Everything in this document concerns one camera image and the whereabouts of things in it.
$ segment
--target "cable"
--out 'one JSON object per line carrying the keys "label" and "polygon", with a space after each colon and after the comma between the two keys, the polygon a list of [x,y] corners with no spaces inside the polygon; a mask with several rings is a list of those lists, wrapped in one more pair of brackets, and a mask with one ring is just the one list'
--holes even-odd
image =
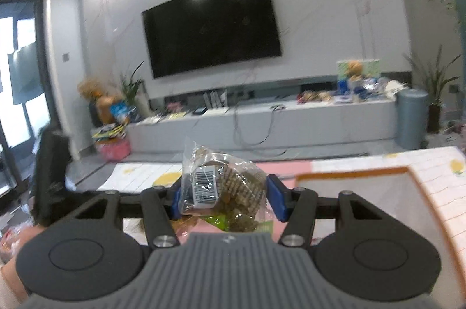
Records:
{"label": "cable", "polygon": [[[282,104],[274,105],[274,106],[272,106],[270,108],[272,110],[272,112],[271,112],[271,116],[270,116],[270,125],[269,125],[269,130],[267,131],[267,136],[262,141],[251,144],[251,143],[246,142],[244,140],[243,135],[241,133],[241,129],[239,127],[239,122],[238,122],[238,105],[239,105],[239,102],[236,103],[235,108],[234,108],[234,113],[233,113],[233,122],[234,122],[233,141],[238,146],[241,146],[241,147],[246,148],[246,149],[248,147],[259,146],[259,145],[263,144],[270,137],[270,135],[272,134],[273,124],[275,122],[275,112],[285,109],[285,106],[282,105]],[[277,156],[282,156],[283,154],[285,154],[288,151],[288,149],[286,149],[285,151],[283,151],[280,154],[274,154],[274,155],[270,155],[270,154],[267,154],[267,153],[261,153],[260,151],[257,151],[257,150],[246,150],[246,151],[258,154],[260,156],[274,158],[274,157],[277,157]]]}

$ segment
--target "gray rubber grip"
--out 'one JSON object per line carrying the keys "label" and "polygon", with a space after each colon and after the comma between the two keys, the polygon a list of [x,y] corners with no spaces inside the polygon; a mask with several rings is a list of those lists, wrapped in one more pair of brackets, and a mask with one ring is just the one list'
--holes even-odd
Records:
{"label": "gray rubber grip", "polygon": [[62,303],[32,295],[21,308],[440,309],[428,295],[397,303],[349,296],[319,275],[306,251],[267,233],[192,233],[183,246],[155,250],[136,279],[107,297]]}

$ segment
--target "barcode label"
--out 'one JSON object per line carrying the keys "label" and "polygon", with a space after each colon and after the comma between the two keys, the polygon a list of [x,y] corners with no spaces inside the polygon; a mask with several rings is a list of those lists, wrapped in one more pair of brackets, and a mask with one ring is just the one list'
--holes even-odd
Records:
{"label": "barcode label", "polygon": [[218,199],[215,167],[199,167],[193,177],[193,201],[197,209],[213,208]]}

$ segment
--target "snack package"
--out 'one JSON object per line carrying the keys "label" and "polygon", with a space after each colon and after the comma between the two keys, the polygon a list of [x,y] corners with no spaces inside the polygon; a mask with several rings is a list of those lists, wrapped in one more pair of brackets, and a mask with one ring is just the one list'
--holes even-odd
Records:
{"label": "snack package", "polygon": [[252,232],[266,220],[266,174],[254,163],[187,141],[179,211],[209,216],[228,232]]}

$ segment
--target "glass door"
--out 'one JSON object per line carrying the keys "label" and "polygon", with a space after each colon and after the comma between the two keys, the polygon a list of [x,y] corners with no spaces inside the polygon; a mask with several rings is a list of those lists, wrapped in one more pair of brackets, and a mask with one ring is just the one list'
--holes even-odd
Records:
{"label": "glass door", "polygon": [[40,130],[58,124],[45,55],[42,0],[0,0],[0,197],[24,190]]}

